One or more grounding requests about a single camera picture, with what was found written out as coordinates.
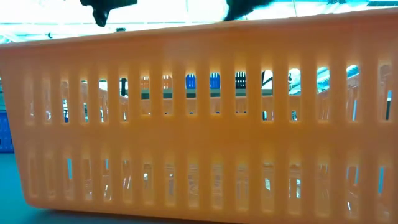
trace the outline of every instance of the basket slot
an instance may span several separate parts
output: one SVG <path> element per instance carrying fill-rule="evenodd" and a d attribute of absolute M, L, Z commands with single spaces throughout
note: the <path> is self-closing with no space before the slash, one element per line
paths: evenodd
<path fill-rule="evenodd" d="M 166 178 L 165 178 L 165 194 L 166 204 L 170 207 L 175 206 L 175 168 L 173 162 L 166 163 Z"/>
<path fill-rule="evenodd" d="M 34 156 L 30 156 L 29 160 L 29 193 L 31 197 L 38 196 L 38 183 L 37 183 L 37 162 Z"/>
<path fill-rule="evenodd" d="M 103 201 L 105 202 L 110 202 L 111 200 L 113 201 L 113 193 L 114 193 L 114 185 L 112 183 L 112 169 L 113 169 L 113 164 L 109 159 L 103 159 L 102 160 L 102 194 L 103 194 Z"/>
<path fill-rule="evenodd" d="M 261 183 L 261 195 L 262 195 L 262 209 L 265 212 L 274 211 L 274 199 L 275 199 L 275 167 L 272 163 L 262 163 L 262 183 Z"/>
<path fill-rule="evenodd" d="M 319 161 L 319 165 L 315 170 L 316 181 L 315 181 L 315 193 L 316 201 L 315 208 L 316 213 L 319 216 L 328 216 L 330 214 L 330 171 L 327 164 L 322 164 Z"/>
<path fill-rule="evenodd" d="M 301 214 L 302 168 L 300 164 L 289 166 L 289 202 L 288 211 L 292 214 Z"/>
<path fill-rule="evenodd" d="M 163 89 L 163 112 L 164 115 L 173 114 L 173 88 L 172 88 L 172 76 L 162 76 L 162 89 Z"/>
<path fill-rule="evenodd" d="M 79 98 L 79 114 L 80 123 L 88 123 L 88 85 L 86 77 L 81 79 L 80 85 L 80 98 Z"/>
<path fill-rule="evenodd" d="M 199 173 L 198 164 L 188 165 L 188 206 L 190 208 L 198 208 L 199 207 Z"/>
<path fill-rule="evenodd" d="M 249 208 L 249 177 L 246 164 L 236 167 L 236 208 L 246 211 Z"/>
<path fill-rule="evenodd" d="M 121 161 L 122 163 L 122 190 L 123 190 L 123 201 L 124 203 L 132 203 L 132 185 L 133 185 L 133 179 L 132 179 L 132 165 L 131 165 L 131 160 L 130 159 L 125 159 Z"/>
<path fill-rule="evenodd" d="M 213 164 L 211 168 L 211 204 L 213 209 L 223 208 L 223 166 L 220 163 Z"/>
<path fill-rule="evenodd" d="M 185 88 L 187 96 L 187 114 L 197 113 L 197 76 L 189 73 L 185 76 Z"/>
<path fill-rule="evenodd" d="M 141 115 L 150 115 L 151 107 L 151 95 L 150 95 L 150 76 L 148 75 L 148 71 L 144 72 L 144 75 L 141 76 Z"/>
<path fill-rule="evenodd" d="M 154 203 L 154 171 L 153 165 L 150 161 L 144 161 L 142 174 L 144 176 L 143 181 L 143 196 L 144 204 L 152 205 Z"/>
<path fill-rule="evenodd" d="M 64 184 L 64 196 L 67 200 L 74 200 L 75 199 L 75 181 L 73 178 L 73 163 L 70 159 L 70 156 L 64 155 L 62 160 L 63 166 L 63 184 Z"/>
<path fill-rule="evenodd" d="M 99 115 L 101 123 L 109 123 L 109 93 L 108 80 L 101 78 L 99 80 Z"/>
<path fill-rule="evenodd" d="M 235 95 L 236 113 L 246 114 L 248 112 L 246 99 L 246 72 L 238 71 L 235 73 Z"/>
<path fill-rule="evenodd" d="M 55 161 L 53 154 L 47 153 L 44 160 L 44 172 L 46 179 L 47 197 L 49 199 L 55 198 Z"/>
<path fill-rule="evenodd" d="M 83 158 L 83 192 L 85 200 L 93 199 L 93 179 L 92 179 L 92 164 L 89 158 Z"/>
<path fill-rule="evenodd" d="M 221 111 L 221 75 L 219 72 L 212 72 L 210 74 L 210 113 L 220 114 L 220 111 Z"/>

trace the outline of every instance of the ventilation slot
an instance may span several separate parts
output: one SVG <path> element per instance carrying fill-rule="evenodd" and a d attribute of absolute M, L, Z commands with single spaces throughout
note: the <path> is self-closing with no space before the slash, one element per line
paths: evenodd
<path fill-rule="evenodd" d="M 149 76 L 141 77 L 141 114 L 150 115 Z"/>
<path fill-rule="evenodd" d="M 87 102 L 88 102 L 88 85 L 86 80 L 80 80 L 80 122 L 81 123 L 87 123 L 88 122 L 88 107 L 87 107 Z"/>
<path fill-rule="evenodd" d="M 317 70 L 317 111 L 318 119 L 325 121 L 329 119 L 329 98 L 328 92 L 330 88 L 330 71 L 326 67 Z"/>
<path fill-rule="evenodd" d="M 348 121 L 356 121 L 358 114 L 357 111 L 357 99 L 359 91 L 359 76 L 360 71 L 357 65 L 350 65 L 347 68 L 347 88 L 348 88 L 348 100 L 346 104 L 347 119 Z"/>
<path fill-rule="evenodd" d="M 235 74 L 235 92 L 236 92 L 236 113 L 246 113 L 246 73 L 236 72 Z"/>
<path fill-rule="evenodd" d="M 247 210 L 249 207 L 248 168 L 246 165 L 238 166 L 236 173 L 236 200 L 238 209 Z"/>
<path fill-rule="evenodd" d="M 262 120 L 272 121 L 274 119 L 274 99 L 273 85 L 272 85 L 272 71 L 265 70 L 261 73 L 261 105 L 262 105 Z"/>
<path fill-rule="evenodd" d="M 61 82 L 61 96 L 62 96 L 62 108 L 63 108 L 63 122 L 69 123 L 69 83 L 64 80 Z"/>
<path fill-rule="evenodd" d="M 99 81 L 99 112 L 102 123 L 108 122 L 108 82 L 105 79 Z"/>
<path fill-rule="evenodd" d="M 187 91 L 187 113 L 196 114 L 197 110 L 197 78 L 195 74 L 188 74 L 185 77 L 185 88 Z"/>
<path fill-rule="evenodd" d="M 144 203 L 152 204 L 154 201 L 154 186 L 152 176 L 152 163 L 144 164 Z"/>
<path fill-rule="evenodd" d="M 381 221 L 388 222 L 391 218 L 394 172 L 390 166 L 379 166 L 379 183 L 377 188 L 377 195 L 379 196 L 379 203 L 377 203 L 377 217 Z"/>
<path fill-rule="evenodd" d="M 265 162 L 263 164 L 262 209 L 267 212 L 274 211 L 274 165 Z"/>
<path fill-rule="evenodd" d="M 64 159 L 65 169 L 65 196 L 69 200 L 73 200 L 74 187 L 73 187 L 73 167 L 72 160 L 70 158 Z"/>
<path fill-rule="evenodd" d="M 289 106 L 292 115 L 290 117 L 291 121 L 299 120 L 299 113 L 301 108 L 301 73 L 297 68 L 293 68 L 288 74 L 289 83 Z"/>
<path fill-rule="evenodd" d="M 221 111 L 221 77 L 219 73 L 210 74 L 210 113 Z"/>
<path fill-rule="evenodd" d="M 223 166 L 221 164 L 213 165 L 213 207 L 215 209 L 223 208 Z"/>
<path fill-rule="evenodd" d="M 34 156 L 29 158 L 29 188 L 30 194 L 33 197 L 37 197 L 37 189 L 39 188 L 37 183 L 37 163 Z"/>
<path fill-rule="evenodd" d="M 47 195 L 49 198 L 55 197 L 55 162 L 52 154 L 45 157 L 45 179 L 47 186 Z"/>
<path fill-rule="evenodd" d="M 190 164 L 188 168 L 188 204 L 191 208 L 199 206 L 198 178 L 198 166 Z"/>
<path fill-rule="evenodd" d="M 129 121 L 129 92 L 128 92 L 128 81 L 127 78 L 120 79 L 120 120 L 122 122 Z"/>
<path fill-rule="evenodd" d="M 289 168 L 289 213 L 301 212 L 301 166 L 292 164 Z"/>
<path fill-rule="evenodd" d="M 122 178 L 123 178 L 123 200 L 127 203 L 132 202 L 132 179 L 131 179 L 131 161 L 122 161 Z"/>
<path fill-rule="evenodd" d="M 109 159 L 103 160 L 103 190 L 104 190 L 104 200 L 110 201 L 112 200 L 112 186 L 111 186 L 111 168 Z"/>
<path fill-rule="evenodd" d="M 359 167 L 348 166 L 346 173 L 347 181 L 347 208 L 346 214 L 351 218 L 359 217 Z"/>
<path fill-rule="evenodd" d="M 166 203 L 175 205 L 175 170 L 173 164 L 166 165 Z"/>
<path fill-rule="evenodd" d="M 315 206 L 317 213 L 323 216 L 329 215 L 330 212 L 330 176 L 327 164 L 320 164 L 317 167 L 315 176 L 316 201 Z"/>
<path fill-rule="evenodd" d="M 170 75 L 163 76 L 163 106 L 164 114 L 170 115 L 173 113 L 173 80 Z"/>
<path fill-rule="evenodd" d="M 83 159 L 83 181 L 84 195 L 86 200 L 93 199 L 93 180 L 91 178 L 91 161 L 88 158 Z"/>

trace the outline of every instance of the floor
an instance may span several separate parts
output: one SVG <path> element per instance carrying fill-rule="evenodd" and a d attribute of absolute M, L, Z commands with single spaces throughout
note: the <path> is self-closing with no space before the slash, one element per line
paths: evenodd
<path fill-rule="evenodd" d="M 96 223 L 96 224 L 171 224 L 188 223 L 188 221 L 159 220 L 152 218 L 101 215 L 96 213 L 59 212 L 32 208 L 22 196 L 21 183 L 13 154 L 0 154 L 0 223 L 32 224 L 32 223 Z"/>

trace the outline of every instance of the orange plastic basket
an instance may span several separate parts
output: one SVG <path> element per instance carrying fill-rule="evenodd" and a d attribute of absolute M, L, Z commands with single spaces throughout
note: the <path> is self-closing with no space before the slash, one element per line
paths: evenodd
<path fill-rule="evenodd" d="M 386 9 L 2 45 L 24 197 L 216 222 L 398 223 L 397 26 Z"/>

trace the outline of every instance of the blue object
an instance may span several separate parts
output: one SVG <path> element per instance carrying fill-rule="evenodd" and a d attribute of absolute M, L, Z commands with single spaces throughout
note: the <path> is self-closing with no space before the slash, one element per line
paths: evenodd
<path fill-rule="evenodd" d="M 14 152 L 6 111 L 0 111 L 0 153 L 1 152 Z"/>
<path fill-rule="evenodd" d="M 185 77 L 186 88 L 188 90 L 194 90 L 197 87 L 196 77 L 194 74 L 188 74 Z"/>
<path fill-rule="evenodd" d="M 220 89 L 220 75 L 219 73 L 212 73 L 210 74 L 210 88 L 212 90 L 219 90 Z"/>

